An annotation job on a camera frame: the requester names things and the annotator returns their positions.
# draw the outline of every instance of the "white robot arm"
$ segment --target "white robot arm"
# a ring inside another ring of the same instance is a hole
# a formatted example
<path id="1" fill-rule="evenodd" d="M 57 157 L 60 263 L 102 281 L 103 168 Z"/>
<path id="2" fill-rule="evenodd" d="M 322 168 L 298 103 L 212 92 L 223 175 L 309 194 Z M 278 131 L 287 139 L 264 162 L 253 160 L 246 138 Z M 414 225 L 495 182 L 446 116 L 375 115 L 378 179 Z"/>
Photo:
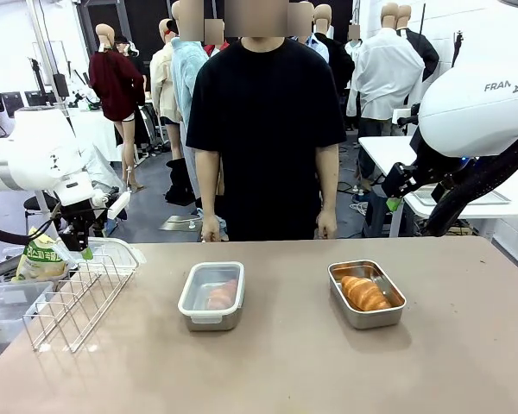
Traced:
<path id="1" fill-rule="evenodd" d="M 86 248 L 89 228 L 105 210 L 108 218 L 114 218 L 130 200 L 129 192 L 117 197 L 92 187 L 69 122 L 51 107 L 17 111 L 13 134 L 0 139 L 0 191 L 22 190 L 50 190 L 57 196 L 68 222 L 60 237 L 76 251 Z M 8 234 L 0 231 L 5 242 L 28 242 L 22 239 L 25 236 L 11 236 L 9 241 Z"/>
<path id="2" fill-rule="evenodd" d="M 411 140 L 417 159 L 395 164 L 382 189 L 402 198 L 439 183 L 425 234 L 444 235 L 468 203 L 518 170 L 518 64 L 452 68 L 408 120 L 419 125 Z"/>

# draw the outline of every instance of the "metal tray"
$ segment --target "metal tray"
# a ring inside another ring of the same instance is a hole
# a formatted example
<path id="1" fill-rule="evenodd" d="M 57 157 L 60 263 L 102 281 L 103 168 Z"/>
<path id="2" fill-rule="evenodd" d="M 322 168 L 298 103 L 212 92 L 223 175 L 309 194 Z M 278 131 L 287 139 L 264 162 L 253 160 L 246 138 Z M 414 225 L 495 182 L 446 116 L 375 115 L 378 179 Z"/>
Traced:
<path id="1" fill-rule="evenodd" d="M 207 310 L 212 290 L 237 279 L 235 303 L 226 310 Z M 189 330 L 231 330 L 240 321 L 244 292 L 243 265 L 237 262 L 200 263 L 192 268 L 180 296 L 179 310 Z"/>
<path id="2" fill-rule="evenodd" d="M 330 275 L 331 293 L 353 328 L 381 328 L 382 326 L 395 325 L 401 320 L 401 314 L 403 313 L 403 308 L 407 305 L 407 300 L 388 275 L 374 261 L 357 260 L 334 263 L 328 267 L 328 274 Z M 372 312 L 359 310 L 342 292 L 341 279 L 345 276 L 371 279 L 378 285 L 393 307 Z"/>

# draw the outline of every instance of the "white shirt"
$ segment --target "white shirt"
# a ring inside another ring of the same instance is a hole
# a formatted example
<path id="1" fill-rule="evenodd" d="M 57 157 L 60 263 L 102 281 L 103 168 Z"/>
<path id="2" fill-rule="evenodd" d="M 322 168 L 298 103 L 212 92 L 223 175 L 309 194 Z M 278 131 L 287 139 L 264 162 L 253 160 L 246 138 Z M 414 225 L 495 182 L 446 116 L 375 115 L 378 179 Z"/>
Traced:
<path id="1" fill-rule="evenodd" d="M 173 76 L 171 61 L 173 45 L 165 44 L 162 50 L 156 52 L 149 62 L 150 89 L 154 108 L 160 116 L 166 116 L 173 122 L 180 122 L 180 113 L 174 98 Z"/>
<path id="2" fill-rule="evenodd" d="M 357 114 L 357 93 L 361 93 L 363 118 L 386 120 L 403 106 L 411 90 L 422 82 L 424 62 L 407 39 L 392 28 L 382 28 L 358 51 L 347 116 Z"/>
<path id="3" fill-rule="evenodd" d="M 311 34 L 307 38 L 305 45 L 307 47 L 310 47 L 320 56 L 322 56 L 326 63 L 330 63 L 330 54 L 328 53 L 328 47 L 324 43 L 320 42 L 314 34 Z"/>

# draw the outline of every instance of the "snack bag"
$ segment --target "snack bag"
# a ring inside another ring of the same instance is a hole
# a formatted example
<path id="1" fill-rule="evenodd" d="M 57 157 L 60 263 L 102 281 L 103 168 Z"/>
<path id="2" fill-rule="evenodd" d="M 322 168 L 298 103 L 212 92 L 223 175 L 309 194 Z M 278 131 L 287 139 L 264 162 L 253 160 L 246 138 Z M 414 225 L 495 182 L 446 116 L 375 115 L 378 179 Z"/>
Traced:
<path id="1" fill-rule="evenodd" d="M 52 246 L 55 241 L 47 236 L 41 235 L 33 240 L 23 251 L 16 276 L 12 282 L 24 280 L 46 281 L 56 279 L 66 272 L 67 264 L 58 256 Z"/>

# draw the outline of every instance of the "beige tabletop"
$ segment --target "beige tabletop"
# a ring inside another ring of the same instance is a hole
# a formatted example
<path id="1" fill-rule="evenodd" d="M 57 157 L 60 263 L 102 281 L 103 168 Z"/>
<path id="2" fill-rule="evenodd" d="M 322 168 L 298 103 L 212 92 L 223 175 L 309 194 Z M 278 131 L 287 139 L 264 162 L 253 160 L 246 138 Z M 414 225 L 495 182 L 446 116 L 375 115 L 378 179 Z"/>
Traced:
<path id="1" fill-rule="evenodd" d="M 518 269 L 476 237 L 137 245 L 148 259 L 77 354 L 0 358 L 0 413 L 518 413 Z M 357 331 L 326 268 L 371 259 L 408 300 Z M 238 260 L 240 324 L 190 333 L 191 266 Z"/>

